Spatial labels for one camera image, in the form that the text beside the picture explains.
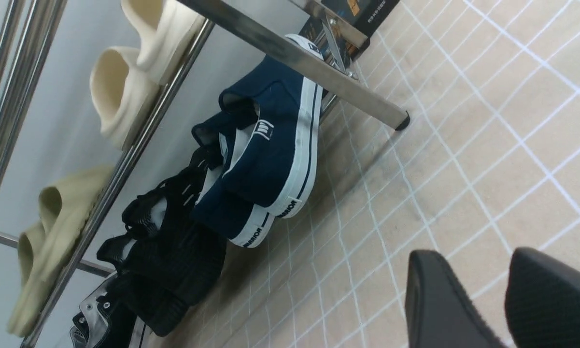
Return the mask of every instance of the box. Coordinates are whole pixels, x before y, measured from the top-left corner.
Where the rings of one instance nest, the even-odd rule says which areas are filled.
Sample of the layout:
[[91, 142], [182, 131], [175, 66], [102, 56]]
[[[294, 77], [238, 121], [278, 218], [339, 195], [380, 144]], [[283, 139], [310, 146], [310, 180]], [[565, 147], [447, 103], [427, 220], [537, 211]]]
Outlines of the box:
[[[398, 3], [399, 0], [322, 0], [323, 5], [335, 11], [339, 17], [347, 20], [368, 38], [376, 32], [376, 29]], [[321, 20], [309, 18], [299, 35], [315, 42], [322, 31]], [[361, 51], [369, 47], [369, 40], [363, 47], [354, 47], [353, 44], [345, 42], [345, 40], [339, 40], [338, 46], [346, 48], [346, 52], [343, 52], [342, 49], [342, 57], [346, 66], [349, 66], [351, 59], [354, 60]], [[320, 49], [325, 52], [328, 49], [328, 44], [324, 43]]]

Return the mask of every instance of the blue sneaker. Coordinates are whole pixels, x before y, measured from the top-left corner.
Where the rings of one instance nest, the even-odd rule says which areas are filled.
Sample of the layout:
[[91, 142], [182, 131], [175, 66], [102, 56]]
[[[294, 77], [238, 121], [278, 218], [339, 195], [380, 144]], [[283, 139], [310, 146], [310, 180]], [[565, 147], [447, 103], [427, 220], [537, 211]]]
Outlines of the blue sneaker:
[[245, 130], [237, 130], [234, 123], [225, 123], [231, 119], [232, 115], [220, 112], [193, 128], [193, 135], [202, 146], [193, 154], [191, 163], [206, 168], [207, 172], [191, 218], [236, 245], [256, 247], [270, 231], [274, 216], [225, 190], [221, 176], [232, 165], [234, 155], [240, 155], [248, 139]]
[[[286, 37], [322, 58], [306, 38]], [[321, 99], [321, 86], [268, 56], [224, 90], [219, 105], [225, 126], [248, 132], [245, 150], [222, 175], [224, 189], [273, 216], [296, 215], [316, 177]], [[235, 112], [237, 101], [254, 105], [255, 112]]]

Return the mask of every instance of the shoe rack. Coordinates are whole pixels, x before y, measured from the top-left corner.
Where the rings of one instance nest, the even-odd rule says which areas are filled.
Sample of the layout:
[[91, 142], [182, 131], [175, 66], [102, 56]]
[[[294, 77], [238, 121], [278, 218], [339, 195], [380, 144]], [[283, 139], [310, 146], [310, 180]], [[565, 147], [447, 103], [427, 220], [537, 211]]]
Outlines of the shoe rack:
[[[21, 342], [21, 348], [33, 348], [36, 345], [45, 321], [76, 268], [102, 276], [109, 274], [109, 269], [82, 261], [82, 257], [215, 25], [226, 29], [328, 90], [329, 93], [322, 104], [321, 118], [328, 115], [339, 98], [395, 130], [403, 130], [410, 122], [410, 115], [405, 110], [371, 92], [356, 79], [354, 73], [346, 70], [336, 38], [341, 37], [357, 48], [365, 47], [368, 38], [320, 2], [290, 0], [299, 9], [322, 20], [325, 30], [316, 41], [320, 44], [328, 42], [329, 51], [325, 61], [270, 31], [222, 0], [179, 0], [179, 2], [207, 19], [202, 22], [198, 33], [186, 47], [170, 81], [158, 92], [148, 118], [142, 124], [133, 144], [122, 153], [107, 186], [102, 190], [83, 227], [71, 259], [60, 273], [32, 333]], [[0, 86], [24, 4], [24, 0], [9, 0], [4, 16], [0, 31]], [[5, 88], [0, 97], [0, 185], [66, 4], [67, 0], [32, 0], [29, 5], [15, 47], [14, 58], [4, 82]], [[0, 243], [16, 247], [16, 241], [15, 237], [0, 232]]]

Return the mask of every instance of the white wall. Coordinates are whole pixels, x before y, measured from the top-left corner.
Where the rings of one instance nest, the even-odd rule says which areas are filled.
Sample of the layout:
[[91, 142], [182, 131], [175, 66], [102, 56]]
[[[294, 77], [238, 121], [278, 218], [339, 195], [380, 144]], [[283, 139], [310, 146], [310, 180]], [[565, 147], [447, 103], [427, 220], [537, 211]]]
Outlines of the white wall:
[[[307, 15], [285, 0], [230, 0], [277, 33], [297, 32]], [[6, 0], [0, 1], [0, 24]], [[99, 134], [100, 121], [88, 90], [89, 71], [108, 46], [137, 47], [137, 34], [122, 15], [119, 0], [71, 0], [58, 27], [26, 121], [0, 188], [0, 231], [18, 235], [37, 217], [38, 192], [52, 181], [102, 163], [120, 153]], [[110, 236], [124, 233], [120, 213], [137, 194], [188, 164], [195, 141], [191, 127], [213, 115], [219, 92], [249, 71], [262, 54], [215, 28], [137, 168], [86, 254]], [[38, 347], [50, 348], [70, 326], [78, 302], [100, 278], [77, 271], [58, 303]], [[0, 246], [0, 347], [17, 347], [5, 322], [18, 296], [16, 251]]]

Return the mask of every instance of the black rubber foot cap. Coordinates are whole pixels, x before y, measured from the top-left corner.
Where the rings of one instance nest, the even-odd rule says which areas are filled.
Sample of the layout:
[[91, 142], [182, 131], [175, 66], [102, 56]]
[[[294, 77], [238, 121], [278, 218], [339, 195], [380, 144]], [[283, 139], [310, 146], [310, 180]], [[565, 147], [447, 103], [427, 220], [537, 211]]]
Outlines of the black rubber foot cap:
[[408, 111], [406, 110], [406, 114], [408, 115], [408, 117], [405, 118], [404, 122], [402, 122], [401, 125], [398, 125], [397, 128], [395, 128], [396, 131], [402, 131], [405, 130], [406, 127], [410, 124], [410, 115], [408, 113]]

